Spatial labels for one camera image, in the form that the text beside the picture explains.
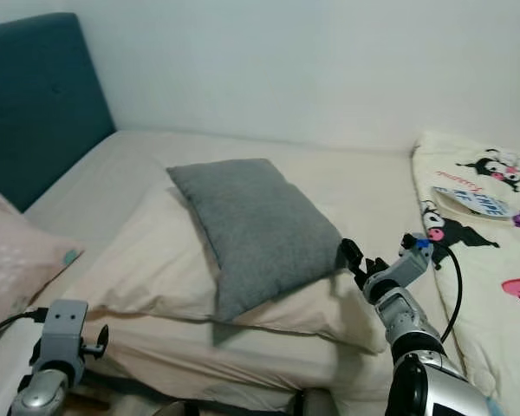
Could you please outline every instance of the bed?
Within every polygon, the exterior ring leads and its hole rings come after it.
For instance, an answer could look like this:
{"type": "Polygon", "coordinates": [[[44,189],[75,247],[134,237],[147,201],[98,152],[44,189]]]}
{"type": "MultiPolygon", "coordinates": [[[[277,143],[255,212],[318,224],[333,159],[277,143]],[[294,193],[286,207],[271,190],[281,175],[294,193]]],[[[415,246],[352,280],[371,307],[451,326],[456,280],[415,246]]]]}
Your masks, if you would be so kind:
{"type": "MultiPolygon", "coordinates": [[[[85,246],[83,255],[34,300],[35,306],[68,296],[147,193],[173,186],[167,166],[269,159],[309,198],[339,206],[335,225],[371,257],[392,261],[403,232],[422,227],[406,153],[114,132],[74,15],[0,25],[0,58],[0,99],[6,101],[0,101],[0,192],[44,231],[85,246]],[[28,45],[40,59],[28,58],[28,45]],[[11,73],[17,60],[24,62],[23,76],[11,73]],[[34,78],[39,82],[30,83],[34,78]],[[15,105],[10,106],[12,96],[15,105]]],[[[434,326],[444,328],[445,310],[431,271],[412,292],[434,326]]],[[[342,307],[346,316],[347,299],[342,307]]],[[[104,323],[111,331],[107,357],[89,367],[172,397],[285,412],[296,391],[323,387],[343,415],[385,411],[393,368],[388,350],[366,354],[315,335],[115,313],[91,316],[85,336],[96,336],[104,323]]],[[[17,322],[0,339],[0,414],[28,371],[39,334],[39,326],[17,322]]],[[[459,362],[452,337],[445,348],[459,362]]]]}

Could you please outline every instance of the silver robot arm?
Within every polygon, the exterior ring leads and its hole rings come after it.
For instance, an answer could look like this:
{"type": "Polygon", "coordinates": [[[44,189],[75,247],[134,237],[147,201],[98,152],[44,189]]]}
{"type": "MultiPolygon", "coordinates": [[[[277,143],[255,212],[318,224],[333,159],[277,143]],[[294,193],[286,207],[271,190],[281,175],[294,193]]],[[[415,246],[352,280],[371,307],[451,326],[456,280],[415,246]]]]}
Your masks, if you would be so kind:
{"type": "Polygon", "coordinates": [[[421,234],[406,234],[400,259],[387,265],[366,259],[352,240],[341,251],[368,302],[386,328],[393,355],[393,384],[386,416],[489,416],[486,398],[447,358],[439,332],[406,286],[426,271],[433,247],[421,234]]]}
{"type": "Polygon", "coordinates": [[[77,386],[85,371],[83,356],[95,359],[106,352],[108,328],[96,345],[83,344],[81,331],[88,305],[82,301],[57,300],[46,314],[42,337],[33,348],[32,374],[23,378],[11,416],[56,416],[62,412],[68,390],[77,386]]]}

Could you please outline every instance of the bed frame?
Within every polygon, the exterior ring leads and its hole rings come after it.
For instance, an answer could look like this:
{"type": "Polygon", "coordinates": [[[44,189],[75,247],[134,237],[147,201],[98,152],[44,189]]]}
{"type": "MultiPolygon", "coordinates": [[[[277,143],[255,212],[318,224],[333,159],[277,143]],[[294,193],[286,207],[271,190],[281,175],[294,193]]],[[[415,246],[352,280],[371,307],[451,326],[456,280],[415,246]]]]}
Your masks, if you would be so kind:
{"type": "Polygon", "coordinates": [[[25,211],[115,131],[76,15],[0,24],[0,192],[25,211]]]}

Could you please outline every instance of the pink pillowcase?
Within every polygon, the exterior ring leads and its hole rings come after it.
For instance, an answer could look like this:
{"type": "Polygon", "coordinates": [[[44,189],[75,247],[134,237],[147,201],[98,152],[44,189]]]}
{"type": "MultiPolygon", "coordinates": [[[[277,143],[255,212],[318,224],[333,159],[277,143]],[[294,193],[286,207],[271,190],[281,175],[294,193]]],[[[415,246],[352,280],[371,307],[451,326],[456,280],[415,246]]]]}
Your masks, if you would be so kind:
{"type": "Polygon", "coordinates": [[[0,322],[23,312],[81,253],[80,244],[38,230],[0,195],[0,322]]]}

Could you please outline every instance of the cartoon print blanket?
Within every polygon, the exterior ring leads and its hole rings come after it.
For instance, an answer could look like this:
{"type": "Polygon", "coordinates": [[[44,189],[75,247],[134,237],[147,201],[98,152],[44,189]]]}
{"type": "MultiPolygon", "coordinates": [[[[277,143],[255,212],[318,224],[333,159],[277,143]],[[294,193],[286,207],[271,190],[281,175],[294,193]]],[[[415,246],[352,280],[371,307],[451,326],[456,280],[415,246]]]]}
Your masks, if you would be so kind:
{"type": "MultiPolygon", "coordinates": [[[[520,154],[431,133],[415,147],[413,175],[428,237],[449,246],[462,270],[454,334],[467,376],[505,414],[520,415],[520,154]],[[511,217],[477,214],[435,186],[493,197],[512,209],[511,217]]],[[[437,248],[432,260],[450,315],[455,269],[445,250],[437,248]]]]}

